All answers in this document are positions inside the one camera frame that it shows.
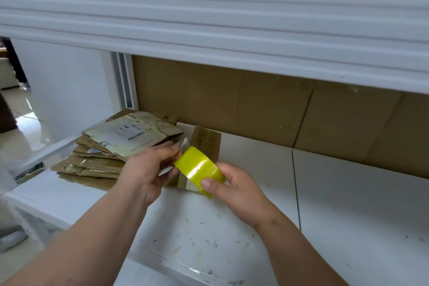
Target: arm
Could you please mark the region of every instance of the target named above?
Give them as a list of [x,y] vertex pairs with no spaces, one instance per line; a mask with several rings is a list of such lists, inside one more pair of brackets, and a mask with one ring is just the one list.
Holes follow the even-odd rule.
[[172,142],[130,158],[115,186],[4,286],[113,285],[147,207],[177,170],[158,177]]
[[255,228],[265,244],[280,286],[347,286],[246,171],[222,162],[217,166],[230,186],[212,179],[204,179],[201,186],[225,201],[234,215]]

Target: fingernail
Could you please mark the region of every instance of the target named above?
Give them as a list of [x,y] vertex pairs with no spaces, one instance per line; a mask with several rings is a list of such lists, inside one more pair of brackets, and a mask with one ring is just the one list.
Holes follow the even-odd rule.
[[201,181],[201,187],[204,190],[207,190],[210,187],[210,185],[212,184],[212,182],[213,182],[213,179],[210,179],[207,177],[206,179]]

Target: forearm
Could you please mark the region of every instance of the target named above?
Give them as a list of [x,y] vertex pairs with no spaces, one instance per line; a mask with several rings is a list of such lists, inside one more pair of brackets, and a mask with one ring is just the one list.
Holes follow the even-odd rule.
[[257,226],[257,233],[265,244],[280,286],[347,285],[274,205],[269,218]]
[[117,183],[5,285],[112,285],[146,213],[142,194]]

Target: cable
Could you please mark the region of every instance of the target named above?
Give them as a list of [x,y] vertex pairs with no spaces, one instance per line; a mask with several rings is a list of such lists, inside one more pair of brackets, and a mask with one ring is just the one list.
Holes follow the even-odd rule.
[[43,121],[43,120],[39,120],[37,118],[32,118],[31,116],[24,116],[21,113],[19,113],[17,110],[12,110],[12,111],[14,111],[14,112],[16,112],[16,113],[19,114],[19,116],[14,117],[14,119],[23,117],[23,118],[28,118],[28,119],[34,119],[34,120],[37,120],[37,121],[40,121],[40,122],[46,122],[46,121]]

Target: tape roll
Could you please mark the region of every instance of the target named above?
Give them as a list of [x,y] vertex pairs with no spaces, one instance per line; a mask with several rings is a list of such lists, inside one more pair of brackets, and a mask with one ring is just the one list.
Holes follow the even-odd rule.
[[201,181],[206,177],[210,177],[220,183],[225,182],[225,176],[221,170],[194,146],[189,147],[189,149],[174,163],[174,166],[209,199],[212,198],[212,195],[201,187]]

